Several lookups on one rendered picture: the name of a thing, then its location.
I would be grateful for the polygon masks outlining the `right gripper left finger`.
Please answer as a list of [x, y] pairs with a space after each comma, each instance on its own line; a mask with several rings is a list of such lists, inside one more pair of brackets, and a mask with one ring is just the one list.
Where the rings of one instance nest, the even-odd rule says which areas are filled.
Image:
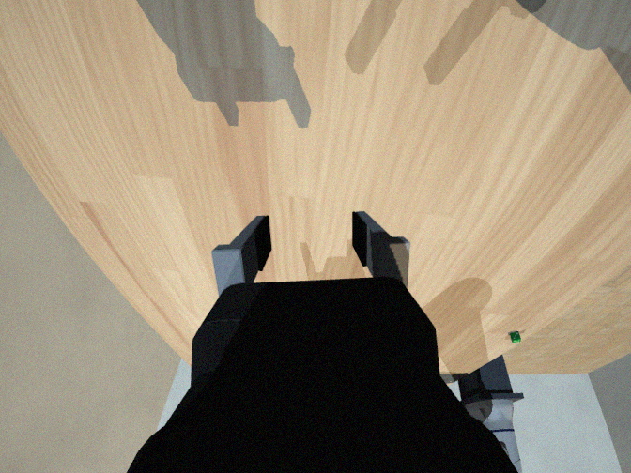
[[254, 282], [272, 250], [269, 215], [256, 216], [230, 243], [211, 252], [218, 294], [228, 286]]

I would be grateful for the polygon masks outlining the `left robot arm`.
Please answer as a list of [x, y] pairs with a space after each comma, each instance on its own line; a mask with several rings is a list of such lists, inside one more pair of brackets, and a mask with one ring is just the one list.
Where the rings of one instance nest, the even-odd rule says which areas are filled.
[[522, 473], [513, 426], [513, 401], [509, 399], [485, 400], [466, 404], [464, 407], [472, 417], [480, 421], [495, 435], [505, 452], [509, 453], [508, 456], [517, 472]]

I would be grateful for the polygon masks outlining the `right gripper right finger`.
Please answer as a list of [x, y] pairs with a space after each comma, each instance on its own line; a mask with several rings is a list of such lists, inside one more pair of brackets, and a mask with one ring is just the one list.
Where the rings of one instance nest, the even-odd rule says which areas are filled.
[[352, 212], [352, 246], [372, 277], [391, 277], [408, 289], [410, 242], [389, 235], [365, 211]]

